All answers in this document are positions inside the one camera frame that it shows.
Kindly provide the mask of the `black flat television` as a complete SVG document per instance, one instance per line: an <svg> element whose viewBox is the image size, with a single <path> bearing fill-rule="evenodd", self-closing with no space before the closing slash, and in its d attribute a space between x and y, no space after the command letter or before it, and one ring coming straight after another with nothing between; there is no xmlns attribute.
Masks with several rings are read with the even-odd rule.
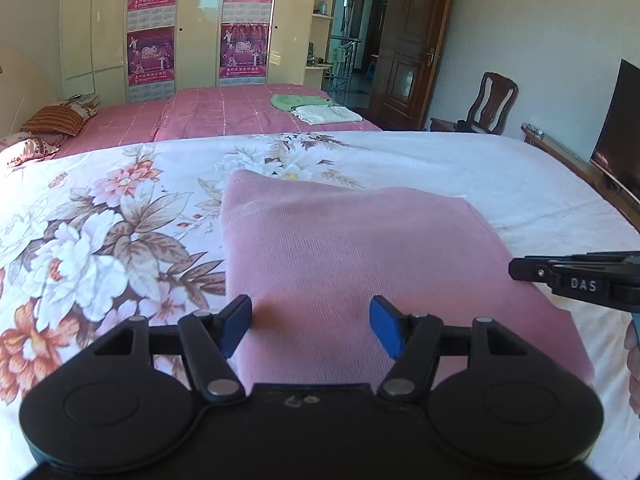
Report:
<svg viewBox="0 0 640 480"><path fill-rule="evenodd" d="M591 161L639 199L640 70L626 60L620 61L611 104Z"/></svg>

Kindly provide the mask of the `pink knit sweater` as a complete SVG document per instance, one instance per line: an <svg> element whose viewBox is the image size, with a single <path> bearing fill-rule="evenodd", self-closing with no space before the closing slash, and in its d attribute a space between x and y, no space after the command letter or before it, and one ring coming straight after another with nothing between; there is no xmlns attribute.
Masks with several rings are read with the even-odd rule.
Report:
<svg viewBox="0 0 640 480"><path fill-rule="evenodd" d="M511 253L461 198L232 174L221 208L226 289L253 304L234 355L244 386L379 385L392 362L369 321L382 296L453 326L494 318L583 382L570 314L510 278Z"/></svg>

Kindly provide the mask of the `right lower purple poster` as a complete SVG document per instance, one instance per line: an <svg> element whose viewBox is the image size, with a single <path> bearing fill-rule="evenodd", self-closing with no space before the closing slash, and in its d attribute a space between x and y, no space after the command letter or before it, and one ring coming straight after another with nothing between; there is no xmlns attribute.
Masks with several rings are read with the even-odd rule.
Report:
<svg viewBox="0 0 640 480"><path fill-rule="evenodd" d="M268 23L221 25L218 76L221 87L266 82L269 33Z"/></svg>

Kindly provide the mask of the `wooden tv cabinet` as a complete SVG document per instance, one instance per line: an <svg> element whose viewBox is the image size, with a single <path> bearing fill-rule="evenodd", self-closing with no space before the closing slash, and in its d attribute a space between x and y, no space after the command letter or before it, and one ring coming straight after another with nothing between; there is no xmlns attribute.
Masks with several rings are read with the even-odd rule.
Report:
<svg viewBox="0 0 640 480"><path fill-rule="evenodd" d="M639 201L623 185L596 166L591 160L583 160L566 146L547 136L531 124L521 125L524 142L539 148L568 168L578 178L589 184L604 200L609 202L635 229L639 231Z"/></svg>

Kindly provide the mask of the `left lower purple poster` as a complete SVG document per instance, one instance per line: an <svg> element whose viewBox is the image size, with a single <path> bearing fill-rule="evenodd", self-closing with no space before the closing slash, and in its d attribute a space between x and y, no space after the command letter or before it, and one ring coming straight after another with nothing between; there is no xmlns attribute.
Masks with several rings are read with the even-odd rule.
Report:
<svg viewBox="0 0 640 480"><path fill-rule="evenodd" d="M175 94L175 27L127 34L128 102L170 99Z"/></svg>

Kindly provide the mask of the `orange striped pillow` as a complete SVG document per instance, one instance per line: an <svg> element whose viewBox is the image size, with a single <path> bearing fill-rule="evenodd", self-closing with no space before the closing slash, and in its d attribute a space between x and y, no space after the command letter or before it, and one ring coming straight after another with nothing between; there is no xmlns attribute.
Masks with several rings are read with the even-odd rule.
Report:
<svg viewBox="0 0 640 480"><path fill-rule="evenodd" d="M31 133L55 133L77 136L89 118L69 106L49 105L27 119L21 130Z"/></svg>

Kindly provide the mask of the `cream yellow wardrobe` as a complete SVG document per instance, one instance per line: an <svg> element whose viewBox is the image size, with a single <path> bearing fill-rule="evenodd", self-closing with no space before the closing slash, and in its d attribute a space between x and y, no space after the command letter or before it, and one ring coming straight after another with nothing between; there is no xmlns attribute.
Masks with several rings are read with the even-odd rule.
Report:
<svg viewBox="0 0 640 480"><path fill-rule="evenodd" d="M66 96L95 93L105 106L128 102L127 1L61 0L60 55ZM219 86L224 0L177 0L175 92ZM319 88L334 0L273 0L265 84Z"/></svg>

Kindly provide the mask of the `green folded cloth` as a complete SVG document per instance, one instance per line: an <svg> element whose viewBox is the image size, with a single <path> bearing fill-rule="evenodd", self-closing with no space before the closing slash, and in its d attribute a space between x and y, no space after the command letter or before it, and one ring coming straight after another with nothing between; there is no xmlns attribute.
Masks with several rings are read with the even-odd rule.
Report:
<svg viewBox="0 0 640 480"><path fill-rule="evenodd" d="M281 112L291 113L301 106L333 106L334 102L322 96L306 96L306 94L274 94L270 104Z"/></svg>

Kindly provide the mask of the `dark wooden chair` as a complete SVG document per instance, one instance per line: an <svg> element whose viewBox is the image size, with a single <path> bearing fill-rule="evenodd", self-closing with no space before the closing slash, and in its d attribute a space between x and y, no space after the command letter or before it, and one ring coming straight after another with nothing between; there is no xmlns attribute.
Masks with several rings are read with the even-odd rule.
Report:
<svg viewBox="0 0 640 480"><path fill-rule="evenodd" d="M517 98L518 85L513 80L498 73L486 72L466 117L456 122L432 118L430 131L501 136Z"/></svg>

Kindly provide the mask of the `white floral bed quilt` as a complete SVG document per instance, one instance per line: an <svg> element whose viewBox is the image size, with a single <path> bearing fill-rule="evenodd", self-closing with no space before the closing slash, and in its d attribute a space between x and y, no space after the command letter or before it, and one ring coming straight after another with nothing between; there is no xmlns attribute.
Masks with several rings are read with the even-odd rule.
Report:
<svg viewBox="0 0 640 480"><path fill-rule="evenodd" d="M232 174L355 191L413 188L472 205L515 257L629 252L638 232L588 184L498 136L281 133L134 144L1 175L1 474L35 465L18 410L66 361L136 315L215 313L226 289L221 208ZM628 314L550 294L590 359L605 421L589 463L639 474L639 369Z"/></svg>

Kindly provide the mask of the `white folded cloth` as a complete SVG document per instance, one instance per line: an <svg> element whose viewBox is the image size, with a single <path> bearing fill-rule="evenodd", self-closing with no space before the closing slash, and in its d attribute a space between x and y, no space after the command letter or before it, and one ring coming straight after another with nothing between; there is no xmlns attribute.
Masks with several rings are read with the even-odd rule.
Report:
<svg viewBox="0 0 640 480"><path fill-rule="evenodd" d="M293 108L291 114L311 126L363 121L359 114L349 108L336 105L303 105Z"/></svg>

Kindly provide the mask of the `beige wooden headboard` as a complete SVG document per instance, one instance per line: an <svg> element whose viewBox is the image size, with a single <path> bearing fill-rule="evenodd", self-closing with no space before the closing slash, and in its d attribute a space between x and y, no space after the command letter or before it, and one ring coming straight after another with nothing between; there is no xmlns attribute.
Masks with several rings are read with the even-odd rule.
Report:
<svg viewBox="0 0 640 480"><path fill-rule="evenodd" d="M6 138L58 98L46 74L19 50L2 44L0 66L0 134Z"/></svg>

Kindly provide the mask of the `dark brown wooden door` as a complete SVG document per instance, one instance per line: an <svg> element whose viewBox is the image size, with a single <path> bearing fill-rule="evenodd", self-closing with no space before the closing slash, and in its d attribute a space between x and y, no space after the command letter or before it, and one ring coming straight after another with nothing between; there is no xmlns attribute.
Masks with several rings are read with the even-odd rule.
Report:
<svg viewBox="0 0 640 480"><path fill-rule="evenodd" d="M388 0L369 105L385 130L421 130L430 107L450 0Z"/></svg>

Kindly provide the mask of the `floral red white pillow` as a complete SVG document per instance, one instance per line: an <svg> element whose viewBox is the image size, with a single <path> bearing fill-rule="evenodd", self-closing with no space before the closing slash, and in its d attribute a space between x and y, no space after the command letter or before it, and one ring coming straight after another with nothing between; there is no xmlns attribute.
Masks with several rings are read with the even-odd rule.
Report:
<svg viewBox="0 0 640 480"><path fill-rule="evenodd" d="M56 133L17 132L1 140L1 167L15 168L25 162L55 155L64 142Z"/></svg>

